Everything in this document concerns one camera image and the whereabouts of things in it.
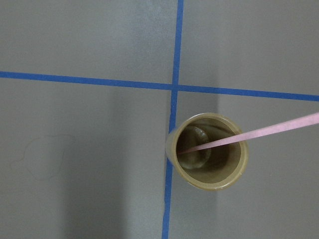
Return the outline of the yellow-brown cup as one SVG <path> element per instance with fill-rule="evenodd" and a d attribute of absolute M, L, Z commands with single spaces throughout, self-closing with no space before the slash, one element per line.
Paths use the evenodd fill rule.
<path fill-rule="evenodd" d="M 216 113 L 201 113 L 169 133 L 165 152 L 179 175 L 192 186 L 216 191 L 233 185 L 244 173 L 249 148 L 245 141 L 187 153 L 205 143 L 241 134 L 231 119 Z"/>

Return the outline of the pink chopstick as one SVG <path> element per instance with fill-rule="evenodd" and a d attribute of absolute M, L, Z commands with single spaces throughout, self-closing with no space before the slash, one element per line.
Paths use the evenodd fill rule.
<path fill-rule="evenodd" d="M 288 120 L 271 126 L 263 127 L 260 129 L 252 130 L 249 132 L 241 133 L 238 135 L 230 136 L 227 138 L 219 139 L 209 143 L 197 145 L 189 149 L 178 152 L 178 154 L 185 154 L 193 151 L 205 150 L 209 148 L 224 146 L 236 142 L 246 141 L 250 139 L 255 139 L 263 136 L 268 136 L 272 134 L 282 133 L 285 131 L 290 131 L 302 127 L 307 127 L 319 123 L 319 113 L 314 113 L 304 117 Z"/>

